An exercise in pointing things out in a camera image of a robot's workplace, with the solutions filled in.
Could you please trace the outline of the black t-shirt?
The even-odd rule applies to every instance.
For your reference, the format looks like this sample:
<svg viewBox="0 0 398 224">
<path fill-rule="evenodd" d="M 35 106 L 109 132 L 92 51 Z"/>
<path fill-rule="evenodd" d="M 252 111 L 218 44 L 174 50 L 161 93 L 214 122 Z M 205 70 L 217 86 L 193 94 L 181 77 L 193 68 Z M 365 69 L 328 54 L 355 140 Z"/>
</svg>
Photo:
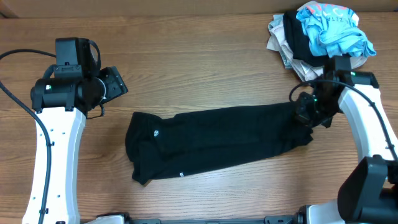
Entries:
<svg viewBox="0 0 398 224">
<path fill-rule="evenodd" d="M 125 147 L 132 179 L 185 177 L 259 161 L 306 146 L 313 129 L 294 116 L 293 103 L 238 106 L 176 114 L 132 115 Z"/>
</svg>

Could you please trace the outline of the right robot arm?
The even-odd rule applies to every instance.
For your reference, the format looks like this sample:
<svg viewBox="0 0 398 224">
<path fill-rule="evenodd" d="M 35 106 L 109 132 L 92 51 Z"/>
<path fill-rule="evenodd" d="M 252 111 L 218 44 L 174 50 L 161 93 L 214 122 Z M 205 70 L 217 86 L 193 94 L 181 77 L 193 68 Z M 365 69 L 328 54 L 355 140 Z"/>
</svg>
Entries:
<svg viewBox="0 0 398 224">
<path fill-rule="evenodd" d="M 295 223 L 397 223 L 397 137 L 371 72 L 356 72 L 348 57 L 335 56 L 323 75 L 306 81 L 313 88 L 294 102 L 295 118 L 307 126 L 330 127 L 346 116 L 358 150 L 358 165 L 336 199 L 303 206 Z"/>
</svg>

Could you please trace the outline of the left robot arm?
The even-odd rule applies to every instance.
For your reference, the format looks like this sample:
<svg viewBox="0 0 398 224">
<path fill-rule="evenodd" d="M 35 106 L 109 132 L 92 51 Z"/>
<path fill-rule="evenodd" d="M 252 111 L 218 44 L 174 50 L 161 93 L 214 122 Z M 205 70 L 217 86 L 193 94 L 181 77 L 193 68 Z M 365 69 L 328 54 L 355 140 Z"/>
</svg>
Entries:
<svg viewBox="0 0 398 224">
<path fill-rule="evenodd" d="M 116 67 L 84 76 L 78 65 L 37 80 L 31 90 L 37 130 L 34 176 L 23 223 L 79 223 L 76 182 L 87 114 L 127 93 Z"/>
</svg>

